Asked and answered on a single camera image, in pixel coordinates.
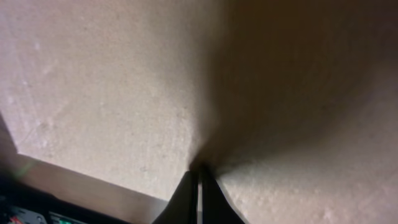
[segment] black object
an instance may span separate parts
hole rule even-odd
[[[153,224],[196,224],[200,183],[203,205],[201,215],[204,224],[244,223],[229,206],[210,170],[202,167],[199,171],[185,173],[169,204]],[[36,214],[35,219],[43,219],[44,222],[40,223],[47,224],[127,224],[124,221],[66,203],[53,195],[0,175],[0,224],[7,224],[10,220],[18,218],[16,211]],[[29,221],[29,223],[37,223],[37,220]]]
[[[53,195],[15,182],[8,177],[0,176],[0,224],[10,222],[10,218],[15,215],[12,208],[20,208],[20,210],[40,214],[38,218],[44,217],[47,224],[127,224],[107,215],[66,203]]]
[[[203,224],[241,224],[242,219],[231,208],[209,168],[187,171],[169,204],[152,224],[196,224],[198,220],[198,185],[202,186]]]

